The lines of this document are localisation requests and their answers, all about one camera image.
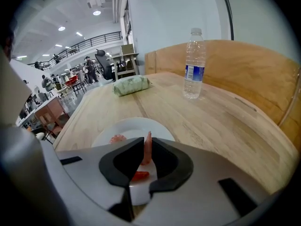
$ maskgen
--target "wooden table surface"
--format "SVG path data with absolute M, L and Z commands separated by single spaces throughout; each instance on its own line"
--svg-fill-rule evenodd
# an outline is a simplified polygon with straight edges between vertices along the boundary
M 114 95 L 112 84 L 85 95 L 55 141 L 56 151 L 89 148 L 104 128 L 125 118 L 146 117 L 167 127 L 176 141 L 224 156 L 269 193 L 286 185 L 299 154 L 259 108 L 207 84 L 198 99 L 187 99 L 183 77 L 173 73 L 147 77 L 150 88 L 130 95 Z

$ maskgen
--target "plastic water bottle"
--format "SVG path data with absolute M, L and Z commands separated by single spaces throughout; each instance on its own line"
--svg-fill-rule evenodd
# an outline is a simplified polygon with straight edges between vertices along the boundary
M 191 29 L 191 38 L 186 49 L 186 69 L 184 95 L 190 99 L 198 98 L 206 63 L 206 47 L 200 28 Z

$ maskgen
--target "bottle cap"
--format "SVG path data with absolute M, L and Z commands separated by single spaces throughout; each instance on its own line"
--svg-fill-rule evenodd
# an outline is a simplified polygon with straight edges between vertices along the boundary
M 198 33 L 202 34 L 202 30 L 201 30 L 200 28 L 192 28 L 192 29 L 191 29 L 191 32 L 192 32 L 192 33 L 193 33 L 193 32 L 198 32 Z

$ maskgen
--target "bottle label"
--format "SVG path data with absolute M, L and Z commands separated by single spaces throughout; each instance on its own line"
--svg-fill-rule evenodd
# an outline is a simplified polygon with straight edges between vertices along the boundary
M 203 80 L 204 70 L 204 67 L 186 65 L 185 79 L 189 81 L 201 82 Z

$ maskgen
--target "railing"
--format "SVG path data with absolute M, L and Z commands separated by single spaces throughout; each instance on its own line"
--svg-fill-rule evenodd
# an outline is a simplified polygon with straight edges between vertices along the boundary
M 40 69 L 43 69 L 43 70 L 50 69 L 53 66 L 55 66 L 56 64 L 58 64 L 59 62 L 61 62 L 62 60 L 66 59 L 66 58 L 70 57 L 71 55 L 76 54 L 84 49 L 87 49 L 87 48 L 90 48 L 93 46 L 97 46 L 102 43 L 117 41 L 120 39 L 121 39 L 121 32 L 111 32 L 111 33 L 103 34 L 103 35 L 82 41 L 82 42 L 77 43 L 77 44 L 71 46 L 70 48 L 64 50 L 63 52 L 59 53 L 58 55 L 56 55 L 49 61 L 41 62 Z

